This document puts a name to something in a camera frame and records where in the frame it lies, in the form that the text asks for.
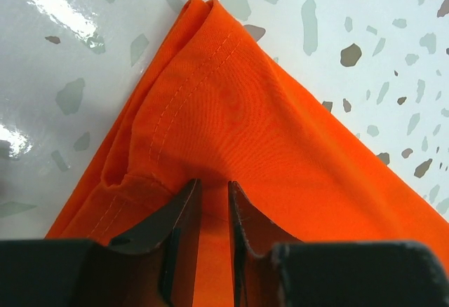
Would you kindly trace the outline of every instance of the orange shirt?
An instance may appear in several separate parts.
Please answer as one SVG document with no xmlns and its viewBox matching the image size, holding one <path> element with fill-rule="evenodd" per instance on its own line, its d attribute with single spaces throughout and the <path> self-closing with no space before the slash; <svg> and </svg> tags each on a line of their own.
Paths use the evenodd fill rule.
<svg viewBox="0 0 449 307">
<path fill-rule="evenodd" d="M 216 0 L 185 5 L 47 238 L 107 244 L 192 178 L 195 306 L 232 306 L 229 180 L 300 240 L 417 240 L 449 270 L 449 224 Z"/>
</svg>

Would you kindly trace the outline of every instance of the fabric fold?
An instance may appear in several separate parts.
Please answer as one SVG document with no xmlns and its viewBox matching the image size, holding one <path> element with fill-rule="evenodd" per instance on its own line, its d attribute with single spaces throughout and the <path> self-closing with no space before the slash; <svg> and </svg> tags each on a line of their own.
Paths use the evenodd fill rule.
<svg viewBox="0 0 449 307">
<path fill-rule="evenodd" d="M 195 306 L 232 306 L 229 180 L 300 240 L 417 240 L 449 269 L 449 224 L 217 0 L 183 8 L 47 238 L 106 244 L 191 178 L 203 180 Z"/>
</svg>

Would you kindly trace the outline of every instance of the white speckled tabletop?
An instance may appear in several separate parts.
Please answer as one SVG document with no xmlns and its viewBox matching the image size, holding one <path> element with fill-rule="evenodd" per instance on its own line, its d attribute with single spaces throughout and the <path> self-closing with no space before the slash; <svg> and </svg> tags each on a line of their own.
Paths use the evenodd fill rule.
<svg viewBox="0 0 449 307">
<path fill-rule="evenodd" d="M 0 1 L 0 238 L 36 238 L 186 0 Z M 449 220 L 449 0 L 221 2 Z"/>
</svg>

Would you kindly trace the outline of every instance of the orange towel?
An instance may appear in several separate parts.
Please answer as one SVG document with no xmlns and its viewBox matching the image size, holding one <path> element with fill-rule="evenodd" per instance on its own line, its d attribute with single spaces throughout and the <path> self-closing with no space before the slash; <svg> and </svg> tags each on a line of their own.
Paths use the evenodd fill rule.
<svg viewBox="0 0 449 307">
<path fill-rule="evenodd" d="M 418 240 L 449 270 L 449 224 L 216 0 L 185 5 L 47 237 L 107 244 L 195 177 L 195 306 L 232 305 L 228 180 L 301 240 Z"/>
</svg>

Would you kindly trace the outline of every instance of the folded orange garment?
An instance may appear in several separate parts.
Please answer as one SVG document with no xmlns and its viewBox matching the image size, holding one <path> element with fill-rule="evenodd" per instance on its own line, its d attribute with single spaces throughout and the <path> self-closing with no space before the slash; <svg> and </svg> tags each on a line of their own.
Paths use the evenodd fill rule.
<svg viewBox="0 0 449 307">
<path fill-rule="evenodd" d="M 449 270 L 449 224 L 216 0 L 185 5 L 47 237 L 106 244 L 197 177 L 195 306 L 232 306 L 228 180 L 300 240 L 418 240 Z"/>
</svg>

